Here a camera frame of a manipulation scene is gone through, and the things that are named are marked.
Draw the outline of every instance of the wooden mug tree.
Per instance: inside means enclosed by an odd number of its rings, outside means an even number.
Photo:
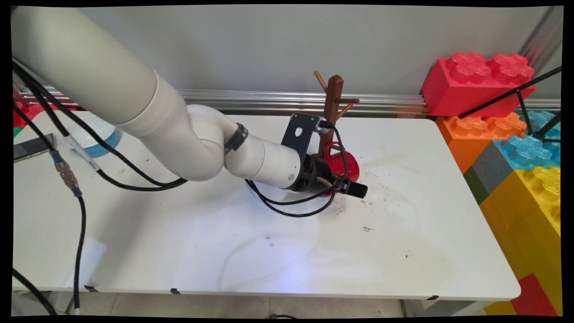
[[[319,74],[319,71],[315,71],[315,77],[321,84],[323,91],[325,91],[325,109],[323,110],[323,117],[335,124],[337,120],[342,117],[353,104],[359,103],[359,99],[341,99],[341,94],[343,93],[343,79],[339,75],[335,75],[329,78],[329,83],[325,85],[325,81]],[[347,106],[339,112],[339,105],[346,103]],[[329,130],[326,134],[321,135],[321,140],[319,141],[319,152],[317,156],[319,158],[324,158],[324,148],[325,145],[333,141],[333,130]]]

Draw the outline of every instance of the mug handle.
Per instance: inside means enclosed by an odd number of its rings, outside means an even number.
[[[328,143],[328,144],[325,145],[325,155],[324,155],[325,158],[327,158],[327,157],[329,157],[329,156],[331,155],[331,147],[332,147],[333,145],[339,145],[339,143],[336,142],[336,141],[331,141],[330,143]]]

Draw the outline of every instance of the floor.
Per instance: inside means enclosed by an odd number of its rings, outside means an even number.
[[[400,302],[395,299],[80,293],[80,303],[82,315],[95,316],[266,318],[270,314],[283,314],[296,318],[403,317]],[[485,314],[480,311],[475,315]]]

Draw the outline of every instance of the yellow lego block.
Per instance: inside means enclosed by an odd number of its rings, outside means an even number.
[[[507,227],[511,227],[525,214],[539,208],[516,170],[512,171],[488,197],[492,199]]]
[[[515,170],[489,195],[503,214],[503,220],[512,227],[535,209],[548,211],[547,218],[560,231],[560,168],[540,166],[532,170]]]
[[[497,239],[498,245],[504,253],[506,261],[508,261],[516,279],[521,280],[522,278],[532,274],[533,271],[528,266],[522,251],[510,236],[508,228],[502,221],[502,215],[495,208],[490,196],[480,204],[480,209],[482,214],[484,214],[494,237]]]
[[[520,280],[534,272],[561,316],[560,168],[515,170],[480,208],[514,274]]]
[[[510,236],[522,251],[552,307],[562,316],[560,236],[548,221],[540,220],[544,216],[540,215],[540,212],[541,210],[536,210],[515,224],[510,228]]]
[[[487,315],[516,315],[511,302],[496,302],[484,308]]]
[[[535,167],[516,173],[542,210],[537,223],[550,226],[548,233],[560,238],[560,168]]]

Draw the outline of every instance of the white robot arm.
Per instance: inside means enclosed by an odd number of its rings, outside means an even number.
[[[225,165],[235,176],[282,189],[298,178],[294,149],[252,134],[224,153],[238,124],[210,107],[186,106],[154,69],[78,9],[17,7],[11,36],[20,64],[137,137],[179,177],[208,180]]]

